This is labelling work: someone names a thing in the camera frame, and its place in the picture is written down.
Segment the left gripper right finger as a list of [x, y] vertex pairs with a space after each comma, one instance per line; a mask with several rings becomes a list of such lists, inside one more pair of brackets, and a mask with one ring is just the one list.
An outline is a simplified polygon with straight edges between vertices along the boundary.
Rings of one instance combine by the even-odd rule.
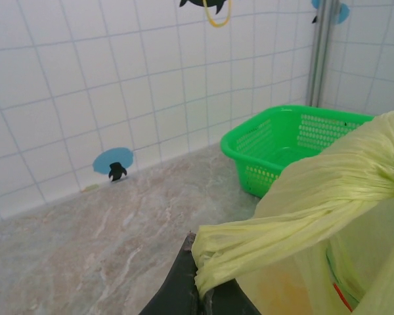
[[214, 315], [260, 315], [261, 313], [233, 279], [213, 289], [211, 298]]

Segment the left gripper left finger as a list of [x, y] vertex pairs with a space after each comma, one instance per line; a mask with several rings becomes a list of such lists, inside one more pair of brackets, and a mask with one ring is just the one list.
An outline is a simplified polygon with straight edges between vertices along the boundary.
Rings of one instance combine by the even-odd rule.
[[187, 234], [163, 284], [140, 314], [198, 314], [199, 298], [194, 282], [197, 268], [191, 253], [195, 236], [192, 232]]

